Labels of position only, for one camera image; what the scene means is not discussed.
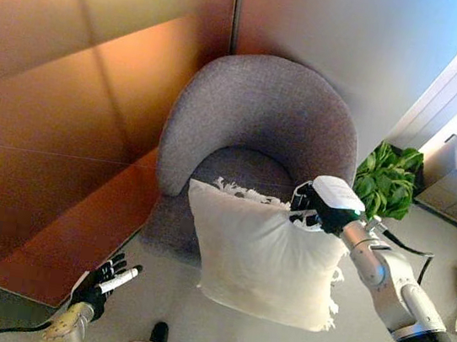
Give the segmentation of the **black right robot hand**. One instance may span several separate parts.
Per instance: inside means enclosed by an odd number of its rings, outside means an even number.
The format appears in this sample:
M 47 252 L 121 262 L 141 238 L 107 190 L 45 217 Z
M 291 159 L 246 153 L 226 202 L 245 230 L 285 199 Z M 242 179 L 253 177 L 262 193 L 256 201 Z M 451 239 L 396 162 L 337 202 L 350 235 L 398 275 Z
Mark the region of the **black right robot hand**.
M 360 219 L 365 205 L 351 186 L 334 176 L 320 175 L 293 191 L 289 220 L 306 231 L 322 231 L 340 237 L 346 225 Z

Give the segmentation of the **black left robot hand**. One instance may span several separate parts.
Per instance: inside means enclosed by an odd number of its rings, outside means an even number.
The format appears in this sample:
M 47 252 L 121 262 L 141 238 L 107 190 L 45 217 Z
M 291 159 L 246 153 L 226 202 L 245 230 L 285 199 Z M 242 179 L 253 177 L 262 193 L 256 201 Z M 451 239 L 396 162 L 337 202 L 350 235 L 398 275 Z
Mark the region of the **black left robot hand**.
M 116 254 L 94 271 L 85 272 L 73 288 L 68 306 L 80 302 L 88 304 L 94 311 L 92 321 L 99 319 L 110 294 L 143 271 L 141 265 L 127 269 L 125 257 L 124 253 Z

